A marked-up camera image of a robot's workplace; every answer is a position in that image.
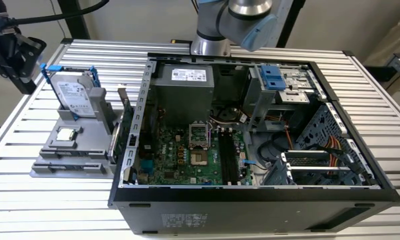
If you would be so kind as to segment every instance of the blue latch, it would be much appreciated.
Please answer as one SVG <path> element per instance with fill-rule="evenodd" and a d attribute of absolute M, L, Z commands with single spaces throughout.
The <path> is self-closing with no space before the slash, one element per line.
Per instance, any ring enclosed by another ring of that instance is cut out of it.
<path fill-rule="evenodd" d="M 243 159 L 242 160 L 245 164 L 257 164 L 257 161 L 251 161 L 251 160 L 247 160 L 247 159 Z"/>
<path fill-rule="evenodd" d="M 282 77 L 281 69 L 275 65 L 262 65 L 259 67 L 259 73 L 265 86 L 269 90 L 285 90 L 287 89 L 286 81 Z"/>

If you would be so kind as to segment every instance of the orange wire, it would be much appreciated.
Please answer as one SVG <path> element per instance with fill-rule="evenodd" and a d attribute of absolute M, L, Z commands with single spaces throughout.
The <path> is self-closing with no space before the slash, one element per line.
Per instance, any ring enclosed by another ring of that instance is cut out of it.
<path fill-rule="evenodd" d="M 338 149 L 339 149 L 339 150 L 343 150 L 341 141 L 337 139 L 337 137 L 334 137 L 334 138 L 335 138 L 335 141 L 337 141 L 337 143 L 338 143 Z M 337 163 L 338 163 L 338 162 L 339 162 L 339 159 L 335 157 L 335 163 L 334 163 L 335 167 L 337 167 Z"/>
<path fill-rule="evenodd" d="M 329 148 L 330 144 L 331 144 L 331 138 L 327 140 L 327 144 L 325 145 L 325 147 Z"/>
<path fill-rule="evenodd" d="M 294 149 L 293 140 L 291 140 L 291 136 L 290 136 L 290 132 L 289 132 L 287 128 L 286 128 L 286 136 L 287 136 L 287 141 L 289 141 L 289 148 L 293 150 Z"/>
<path fill-rule="evenodd" d="M 330 136 L 330 139 L 331 139 L 331 148 L 334 148 L 334 145 L 335 145 L 335 143 L 334 143 L 334 137 Z M 329 166 L 333 167 L 334 164 L 335 164 L 334 156 L 333 156 L 331 153 L 329 154 L 329 156 L 330 156 L 330 164 L 329 164 Z"/>

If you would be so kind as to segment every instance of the wire bundle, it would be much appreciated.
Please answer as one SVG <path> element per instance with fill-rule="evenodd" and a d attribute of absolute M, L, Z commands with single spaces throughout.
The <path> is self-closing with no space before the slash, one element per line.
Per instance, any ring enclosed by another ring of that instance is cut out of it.
<path fill-rule="evenodd" d="M 235 118 L 233 119 L 229 119 L 229 120 L 223 120 L 221 118 L 221 115 L 225 111 L 225 109 L 229 108 L 229 107 L 225 107 L 219 112 L 218 112 L 218 115 L 217 116 L 210 116 L 210 119 L 217 122 L 218 124 L 222 124 L 222 125 L 229 125 L 229 124 L 238 124 L 241 123 L 241 118 L 243 115 L 249 116 L 249 118 L 251 119 L 253 118 L 253 115 L 251 114 L 247 114 L 241 108 L 235 108 L 237 109 L 237 116 Z M 273 121 L 283 121 L 282 117 L 281 116 L 266 116 L 266 119 L 267 120 L 273 120 Z"/>
<path fill-rule="evenodd" d="M 335 136 L 330 136 L 329 137 L 329 141 L 327 141 L 327 144 L 325 146 L 326 148 L 331 148 L 331 149 L 338 149 L 338 150 L 343 150 L 342 149 L 342 143 L 341 141 L 337 139 Z M 329 166 L 330 167 L 337 167 L 338 166 L 338 162 L 339 162 L 339 159 L 330 153 L 329 154 L 329 157 L 330 157 L 330 163 L 329 163 Z"/>

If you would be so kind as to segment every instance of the blue clip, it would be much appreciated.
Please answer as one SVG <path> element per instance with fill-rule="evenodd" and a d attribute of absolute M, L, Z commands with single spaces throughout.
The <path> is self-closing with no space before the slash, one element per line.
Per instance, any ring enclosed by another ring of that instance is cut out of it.
<path fill-rule="evenodd" d="M 243 159 L 242 161 L 243 161 L 245 164 L 257 164 L 257 162 L 255 162 L 255 161 L 251 161 L 251 160 Z"/>
<path fill-rule="evenodd" d="M 51 65 L 48 66 L 47 70 L 50 70 L 51 72 L 60 72 L 64 70 L 64 67 L 62 65 Z"/>
<path fill-rule="evenodd" d="M 62 108 L 64 109 L 64 104 L 63 104 L 62 99 L 60 99 L 60 96 L 59 96 L 59 94 L 58 94 L 58 92 L 56 92 L 56 90 L 55 90 L 55 87 L 54 87 L 54 84 L 52 84 L 52 82 L 51 82 L 51 78 L 50 78 L 50 75 L 48 75 L 48 71 L 51 71 L 51 72 L 60 72 L 60 71 L 64 70 L 64 67 L 60 66 L 60 65 L 51 65 L 51 66 L 47 68 L 47 64 L 46 64 L 46 63 L 42 63 L 42 64 L 40 64 L 40 69 L 42 69 L 42 74 L 43 74 L 43 76 L 44 76 L 44 78 L 46 78 L 46 82 L 51 85 L 51 88 L 52 88 L 54 93 L 55 93 L 55 95 L 56 95 L 56 98 L 58 98 L 58 101 L 59 101 L 59 103 L 60 103 L 60 106 L 62 106 Z M 75 121 L 80 118 L 80 116 L 79 116 L 78 114 L 75 114 L 74 112 L 71 112 L 71 115 L 72 115 Z"/>
<path fill-rule="evenodd" d="M 262 65 L 259 67 L 259 73 L 269 90 L 287 89 L 287 84 L 282 77 L 281 69 L 278 66 Z"/>
<path fill-rule="evenodd" d="M 99 77 L 99 71 L 95 68 L 95 66 L 91 66 L 91 68 L 88 69 L 92 73 L 92 77 L 94 77 L 94 86 L 100 88 L 102 87 L 102 82 L 100 82 L 100 77 Z"/>

